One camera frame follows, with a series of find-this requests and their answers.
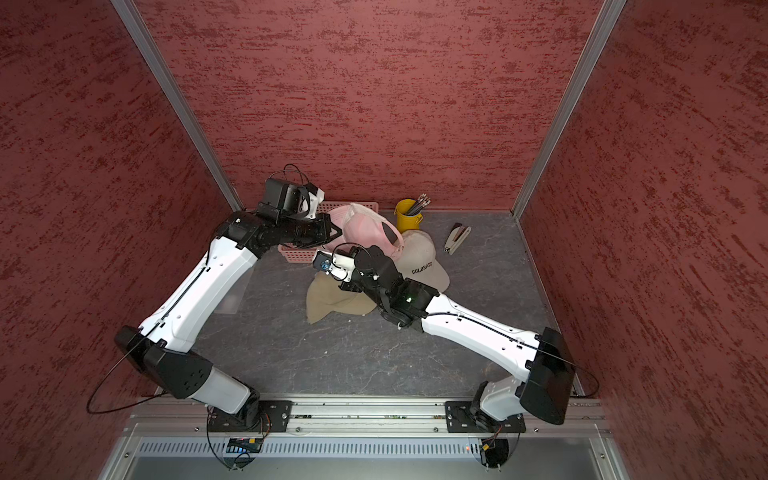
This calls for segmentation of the pink cloth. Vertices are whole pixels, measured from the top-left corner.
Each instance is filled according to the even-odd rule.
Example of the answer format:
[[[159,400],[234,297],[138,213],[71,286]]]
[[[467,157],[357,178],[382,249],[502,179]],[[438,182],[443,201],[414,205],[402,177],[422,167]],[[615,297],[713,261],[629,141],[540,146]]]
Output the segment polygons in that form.
[[[402,234],[374,210],[362,204],[349,203],[331,210],[329,214],[332,223],[342,230],[342,235],[326,244],[326,250],[331,251],[339,245],[344,248],[377,246],[393,260],[402,255],[405,247]]]

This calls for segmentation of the white Colorado baseball cap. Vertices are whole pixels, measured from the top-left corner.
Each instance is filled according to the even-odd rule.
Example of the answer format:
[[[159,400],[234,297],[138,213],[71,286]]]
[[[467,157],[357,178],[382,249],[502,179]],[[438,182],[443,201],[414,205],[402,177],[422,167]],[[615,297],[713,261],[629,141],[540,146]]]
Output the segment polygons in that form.
[[[437,251],[431,236],[421,230],[408,230],[402,234],[404,248],[395,261],[398,271],[405,277],[428,285],[440,293],[450,285],[450,277],[437,260]]]

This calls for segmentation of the beige baseball cap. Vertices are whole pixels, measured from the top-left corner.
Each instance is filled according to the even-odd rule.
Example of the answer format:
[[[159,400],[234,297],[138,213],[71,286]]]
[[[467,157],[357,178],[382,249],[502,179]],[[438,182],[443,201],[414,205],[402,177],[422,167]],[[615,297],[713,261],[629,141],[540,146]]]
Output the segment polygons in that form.
[[[306,294],[306,318],[315,324],[330,313],[365,316],[376,309],[364,293],[342,290],[341,283],[330,275],[315,274]]]

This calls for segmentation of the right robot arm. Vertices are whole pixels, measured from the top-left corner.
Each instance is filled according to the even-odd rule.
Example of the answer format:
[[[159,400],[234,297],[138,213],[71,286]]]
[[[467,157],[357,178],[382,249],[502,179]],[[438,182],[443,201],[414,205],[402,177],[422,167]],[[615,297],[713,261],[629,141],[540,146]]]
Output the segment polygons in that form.
[[[528,413],[553,425],[565,422],[576,365],[560,332],[522,330],[474,312],[404,277],[378,247],[355,246],[336,254],[333,263],[345,269],[344,281],[373,300],[385,320],[450,340],[509,373],[479,388],[477,416],[501,422]]]

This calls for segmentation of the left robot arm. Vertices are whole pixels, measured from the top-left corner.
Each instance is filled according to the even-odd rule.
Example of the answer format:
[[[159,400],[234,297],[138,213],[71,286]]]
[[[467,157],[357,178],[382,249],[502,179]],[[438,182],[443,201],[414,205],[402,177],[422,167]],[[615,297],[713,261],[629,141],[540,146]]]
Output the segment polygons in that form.
[[[309,181],[270,178],[253,211],[239,210],[214,231],[205,255],[139,327],[122,327],[118,348],[141,374],[177,399],[192,399],[251,425],[257,392],[194,352],[203,326],[232,287],[271,248],[320,247],[341,235],[319,206],[325,193]]]

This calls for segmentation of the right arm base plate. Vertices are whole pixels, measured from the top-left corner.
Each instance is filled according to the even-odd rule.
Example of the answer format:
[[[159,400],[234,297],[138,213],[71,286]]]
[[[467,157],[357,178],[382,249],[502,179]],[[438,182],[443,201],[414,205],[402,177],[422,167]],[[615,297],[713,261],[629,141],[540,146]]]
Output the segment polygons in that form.
[[[482,412],[470,401],[447,401],[444,404],[449,433],[525,433],[526,425],[521,415],[504,421],[496,420]]]

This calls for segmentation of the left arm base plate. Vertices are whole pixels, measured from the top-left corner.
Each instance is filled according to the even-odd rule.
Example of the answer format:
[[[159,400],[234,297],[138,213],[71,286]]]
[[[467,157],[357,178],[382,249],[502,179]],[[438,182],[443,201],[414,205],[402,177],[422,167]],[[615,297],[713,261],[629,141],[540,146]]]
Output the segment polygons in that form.
[[[284,433],[292,407],[289,400],[259,400],[246,403],[234,414],[213,408],[208,414],[207,429],[214,433]]]

